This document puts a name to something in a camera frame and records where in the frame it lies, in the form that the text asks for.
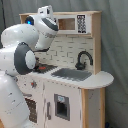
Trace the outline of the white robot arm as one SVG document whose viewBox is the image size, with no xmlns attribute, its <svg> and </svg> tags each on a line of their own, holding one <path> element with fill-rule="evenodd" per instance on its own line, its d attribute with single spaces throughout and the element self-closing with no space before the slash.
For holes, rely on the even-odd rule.
<svg viewBox="0 0 128 128">
<path fill-rule="evenodd" d="M 38 9 L 24 24 L 6 28 L 0 48 L 0 120 L 4 128 L 35 128 L 17 83 L 17 75 L 30 73 L 36 65 L 35 52 L 48 51 L 58 32 L 52 6 Z"/>
</svg>

